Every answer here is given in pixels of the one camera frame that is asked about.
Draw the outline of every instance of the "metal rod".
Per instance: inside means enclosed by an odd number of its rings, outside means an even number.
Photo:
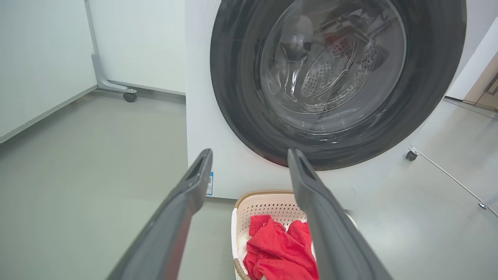
[[[413,146],[410,146],[410,151],[412,151],[414,154],[419,154],[421,156],[423,156],[426,160],[430,161],[434,166],[436,166],[437,168],[439,168],[439,170],[441,170],[442,172],[444,172],[446,175],[448,175],[450,178],[452,178],[455,182],[457,182],[462,188],[464,188],[466,191],[468,191],[471,195],[473,195],[475,198],[477,198],[477,200],[479,200],[479,202],[482,202],[483,200],[480,199],[478,196],[476,196],[471,190],[469,190],[466,186],[464,186],[462,183],[460,183],[455,177],[453,177],[450,173],[446,172],[446,170],[444,170],[442,167],[440,167],[439,165],[437,165],[437,163],[433,162],[430,158],[426,157],[422,152],[420,152],[419,150],[417,150],[415,147]],[[488,205],[486,205],[486,207],[488,209],[491,210],[491,212],[493,212],[497,217],[498,217],[498,214],[493,210],[491,209],[491,207],[489,207]]]
[[[93,27],[92,12],[90,11],[90,3],[88,3],[88,0],[85,0],[85,9],[87,10],[88,27],[90,28],[90,37],[92,38],[94,53],[99,53],[97,39],[95,38],[95,29]]]

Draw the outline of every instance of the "washing machine door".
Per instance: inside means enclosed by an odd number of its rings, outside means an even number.
[[[463,49],[464,0],[222,0],[211,41],[218,105],[234,133],[287,166],[371,159],[443,98]]]

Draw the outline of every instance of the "door glass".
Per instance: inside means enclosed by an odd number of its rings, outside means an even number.
[[[271,108],[301,132],[353,127],[386,100],[406,39],[386,0],[297,0],[269,33],[261,81]]]

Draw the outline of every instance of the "white panel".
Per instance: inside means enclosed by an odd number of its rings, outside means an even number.
[[[467,0],[467,32],[462,58],[452,84],[469,62],[480,41],[484,38],[495,18],[498,16],[497,0]]]
[[[489,28],[476,51],[450,87],[446,96],[463,100],[484,69],[498,52],[498,17]]]
[[[97,83],[83,0],[2,0],[0,37],[0,142]]]
[[[183,0],[90,0],[109,80],[185,92]]]

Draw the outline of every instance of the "blue sticker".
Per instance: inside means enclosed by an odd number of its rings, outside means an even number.
[[[213,172],[211,171],[211,176],[209,176],[208,190],[206,191],[206,195],[213,195]]]

